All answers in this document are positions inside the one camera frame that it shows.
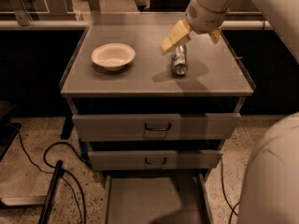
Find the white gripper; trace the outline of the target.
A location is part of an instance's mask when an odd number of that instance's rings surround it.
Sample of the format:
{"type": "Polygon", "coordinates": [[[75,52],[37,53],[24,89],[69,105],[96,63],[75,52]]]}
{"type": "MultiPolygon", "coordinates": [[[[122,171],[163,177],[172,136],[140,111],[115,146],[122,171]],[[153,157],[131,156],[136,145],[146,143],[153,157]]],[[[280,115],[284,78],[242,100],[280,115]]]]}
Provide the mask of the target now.
{"type": "Polygon", "coordinates": [[[161,43],[163,53],[185,45],[191,39],[191,31],[208,34],[214,44],[220,41],[224,13],[212,12],[202,7],[198,0],[190,0],[186,9],[186,20],[178,21],[161,43]]]}

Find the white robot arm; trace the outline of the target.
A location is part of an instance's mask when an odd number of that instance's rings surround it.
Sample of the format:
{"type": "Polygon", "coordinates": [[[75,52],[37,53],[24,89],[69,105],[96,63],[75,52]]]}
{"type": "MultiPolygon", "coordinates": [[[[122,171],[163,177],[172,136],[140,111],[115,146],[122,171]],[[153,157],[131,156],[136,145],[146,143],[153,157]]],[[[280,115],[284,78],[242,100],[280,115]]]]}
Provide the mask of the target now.
{"type": "MultiPolygon", "coordinates": [[[[163,53],[190,40],[190,32],[213,35],[233,0],[191,0],[186,18],[161,43],[163,53]]],[[[251,0],[299,60],[299,0],[251,0]]],[[[299,224],[299,120],[293,114],[272,126],[247,164],[237,224],[299,224]]]]}

